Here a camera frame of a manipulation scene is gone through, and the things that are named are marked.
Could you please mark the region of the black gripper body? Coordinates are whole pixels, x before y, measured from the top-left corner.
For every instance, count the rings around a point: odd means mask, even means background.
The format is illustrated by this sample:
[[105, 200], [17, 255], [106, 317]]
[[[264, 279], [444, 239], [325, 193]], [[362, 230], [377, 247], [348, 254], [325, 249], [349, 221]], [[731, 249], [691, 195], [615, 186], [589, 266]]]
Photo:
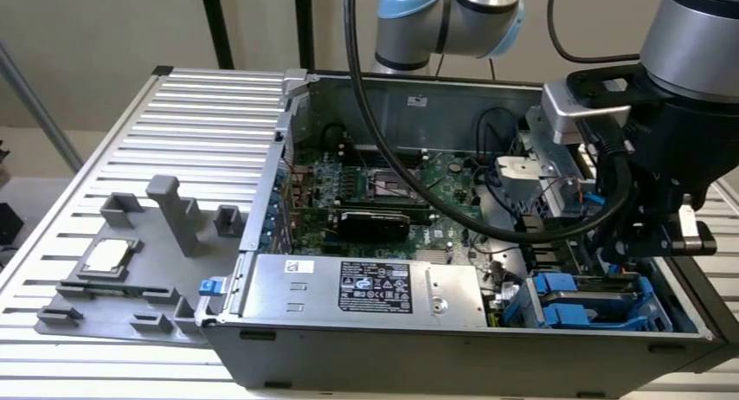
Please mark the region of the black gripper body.
[[737, 166], [737, 105], [677, 97], [636, 104], [625, 138], [635, 148], [632, 219], [668, 218], [685, 197], [699, 210], [709, 185]]

